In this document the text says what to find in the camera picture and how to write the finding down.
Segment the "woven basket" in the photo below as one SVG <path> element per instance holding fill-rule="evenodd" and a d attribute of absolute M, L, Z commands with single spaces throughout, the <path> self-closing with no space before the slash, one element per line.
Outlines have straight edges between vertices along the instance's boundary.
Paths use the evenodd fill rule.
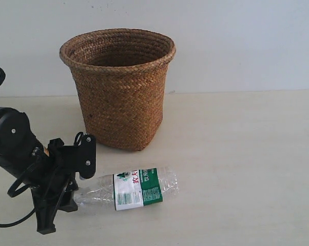
<path fill-rule="evenodd" d="M 169 37 L 139 29 L 94 31 L 64 43 L 60 58 L 75 81 L 86 131 L 110 147 L 147 147 L 163 119 L 175 52 Z"/>

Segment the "black wire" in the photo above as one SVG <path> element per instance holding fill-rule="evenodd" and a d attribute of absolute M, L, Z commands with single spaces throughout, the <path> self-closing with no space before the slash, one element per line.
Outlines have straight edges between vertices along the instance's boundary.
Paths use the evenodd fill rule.
<path fill-rule="evenodd" d="M 52 173 L 52 176 L 50 178 L 50 182 L 48 183 L 48 186 L 46 188 L 46 191 L 44 193 L 44 195 L 42 196 L 41 200 L 44 200 L 46 195 L 48 194 L 48 191 L 50 189 L 50 186 L 53 182 L 54 176 L 56 175 L 57 171 L 58 171 L 58 167 L 55 168 L 55 170 Z M 0 224 L 0 228 L 9 228 L 9 227 L 13 227 L 13 226 L 17 226 L 18 224 L 21 224 L 22 222 L 26 221 L 27 219 L 29 219 L 34 213 L 36 212 L 36 209 L 33 209 L 29 214 L 27 214 L 25 217 L 23 217 L 22 219 L 17 220 L 16 222 L 13 223 L 9 223 L 9 224 Z"/>

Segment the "bottle label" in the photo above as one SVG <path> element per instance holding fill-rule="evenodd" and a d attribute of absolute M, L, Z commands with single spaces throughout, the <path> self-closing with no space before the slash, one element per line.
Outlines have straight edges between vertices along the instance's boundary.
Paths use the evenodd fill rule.
<path fill-rule="evenodd" d="M 163 201 L 157 169 L 114 174 L 115 209 L 134 209 Z"/>

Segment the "plastic water bottle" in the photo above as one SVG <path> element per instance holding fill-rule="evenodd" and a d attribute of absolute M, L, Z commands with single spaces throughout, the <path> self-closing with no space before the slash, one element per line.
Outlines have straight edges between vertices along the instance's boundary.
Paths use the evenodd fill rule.
<path fill-rule="evenodd" d="M 178 191 L 176 173 L 164 167 L 96 178 L 95 184 L 79 188 L 74 194 L 74 200 L 79 207 L 95 205 L 118 211 L 163 202 Z"/>

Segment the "white tabletop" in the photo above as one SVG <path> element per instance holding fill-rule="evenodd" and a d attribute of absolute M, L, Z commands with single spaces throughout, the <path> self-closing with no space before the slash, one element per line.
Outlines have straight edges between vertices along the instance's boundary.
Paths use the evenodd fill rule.
<path fill-rule="evenodd" d="M 0 98 L 26 112 L 47 144 L 73 144 L 84 124 L 77 97 Z M 167 95 L 164 120 L 143 151 L 98 145 L 96 176 L 170 166 L 180 192 L 128 211 L 59 211 L 57 232 L 36 232 L 35 216 L 0 229 L 0 245 L 309 246 L 309 91 Z M 32 208 L 10 198 L 0 168 L 0 222 Z M 80 181 L 87 186 L 90 181 Z"/>

